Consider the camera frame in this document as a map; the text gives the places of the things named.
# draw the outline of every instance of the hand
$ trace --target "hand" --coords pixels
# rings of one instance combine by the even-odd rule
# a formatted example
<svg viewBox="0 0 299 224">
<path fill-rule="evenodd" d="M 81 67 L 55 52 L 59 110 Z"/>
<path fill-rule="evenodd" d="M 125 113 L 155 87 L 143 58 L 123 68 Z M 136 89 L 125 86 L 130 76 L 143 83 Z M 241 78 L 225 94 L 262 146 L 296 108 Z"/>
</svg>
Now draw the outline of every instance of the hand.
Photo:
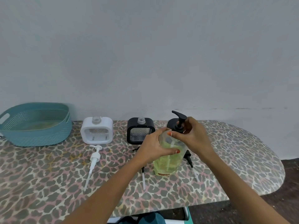
<svg viewBox="0 0 299 224">
<path fill-rule="evenodd" d="M 158 137 L 163 132 L 170 130 L 166 127 L 161 128 L 154 133 L 148 134 L 140 148 L 138 149 L 134 158 L 138 158 L 144 162 L 144 165 L 150 163 L 161 156 L 173 155 L 180 151 L 175 148 L 163 148 L 158 141 Z"/>
<path fill-rule="evenodd" d="M 192 152 L 197 154 L 203 162 L 206 162 L 211 155 L 216 154 L 203 125 L 197 122 L 194 118 L 188 117 L 182 126 L 185 130 L 183 134 L 170 131 L 168 132 L 168 135 L 184 142 L 185 145 L 187 145 Z"/>
</svg>

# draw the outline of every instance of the basket handle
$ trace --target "basket handle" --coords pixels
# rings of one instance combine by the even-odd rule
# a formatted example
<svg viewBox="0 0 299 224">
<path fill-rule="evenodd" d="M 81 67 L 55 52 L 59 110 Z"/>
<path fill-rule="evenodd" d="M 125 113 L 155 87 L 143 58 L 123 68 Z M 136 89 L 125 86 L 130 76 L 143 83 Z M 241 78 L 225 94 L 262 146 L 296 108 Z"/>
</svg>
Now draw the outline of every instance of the basket handle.
<svg viewBox="0 0 299 224">
<path fill-rule="evenodd" d="M 8 120 L 10 117 L 9 113 L 3 113 L 2 115 L 0 115 L 0 125 L 3 124 L 6 120 Z"/>
<path fill-rule="evenodd" d="M 70 119 L 70 113 L 67 114 L 65 122 L 67 123 L 69 121 L 69 119 Z"/>
</svg>

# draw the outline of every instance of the white pump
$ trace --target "white pump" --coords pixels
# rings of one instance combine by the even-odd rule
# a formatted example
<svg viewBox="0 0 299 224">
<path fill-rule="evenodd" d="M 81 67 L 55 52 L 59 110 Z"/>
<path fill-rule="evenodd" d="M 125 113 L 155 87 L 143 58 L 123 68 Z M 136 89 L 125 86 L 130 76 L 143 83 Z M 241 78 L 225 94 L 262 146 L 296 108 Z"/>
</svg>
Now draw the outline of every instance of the white pump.
<svg viewBox="0 0 299 224">
<path fill-rule="evenodd" d="M 99 151 L 103 149 L 102 146 L 100 146 L 100 145 L 97 145 L 97 146 L 90 145 L 89 147 L 94 147 L 97 151 L 94 152 L 94 153 L 92 154 L 92 156 L 90 157 L 91 164 L 90 164 L 88 177 L 87 177 L 87 180 L 86 180 L 86 183 L 85 183 L 85 186 L 84 186 L 83 191 L 85 191 L 85 190 L 87 189 L 87 185 L 88 185 L 90 176 L 91 176 L 91 174 L 92 174 L 92 170 L 95 168 L 95 164 L 96 164 L 97 162 L 99 162 L 99 160 L 100 160 L 100 158 L 101 158 L 101 155 L 99 154 Z"/>
</svg>

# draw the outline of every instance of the teal plastic basket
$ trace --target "teal plastic basket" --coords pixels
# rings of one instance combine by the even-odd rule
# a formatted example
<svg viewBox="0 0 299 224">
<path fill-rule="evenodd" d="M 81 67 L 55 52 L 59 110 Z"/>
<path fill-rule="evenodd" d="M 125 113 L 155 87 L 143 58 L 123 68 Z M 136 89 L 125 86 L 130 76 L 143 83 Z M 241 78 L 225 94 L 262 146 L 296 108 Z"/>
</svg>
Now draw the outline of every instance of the teal plastic basket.
<svg viewBox="0 0 299 224">
<path fill-rule="evenodd" d="M 61 103 L 26 103 L 0 115 L 0 133 L 16 146 L 55 145 L 71 130 L 69 108 Z"/>
</svg>

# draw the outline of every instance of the dispenser window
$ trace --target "dispenser window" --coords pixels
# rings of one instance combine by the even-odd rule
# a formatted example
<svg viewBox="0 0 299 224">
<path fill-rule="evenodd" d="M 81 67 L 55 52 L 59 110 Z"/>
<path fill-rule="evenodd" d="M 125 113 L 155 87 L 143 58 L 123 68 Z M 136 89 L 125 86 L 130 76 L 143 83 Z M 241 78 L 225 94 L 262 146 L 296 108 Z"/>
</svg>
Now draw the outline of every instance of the dispenser window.
<svg viewBox="0 0 299 224">
<path fill-rule="evenodd" d="M 109 140 L 109 131 L 107 129 L 86 129 L 85 135 L 90 141 L 106 141 Z"/>
<path fill-rule="evenodd" d="M 130 131 L 130 141 L 143 142 L 145 136 L 152 133 L 150 128 L 132 128 Z"/>
</svg>

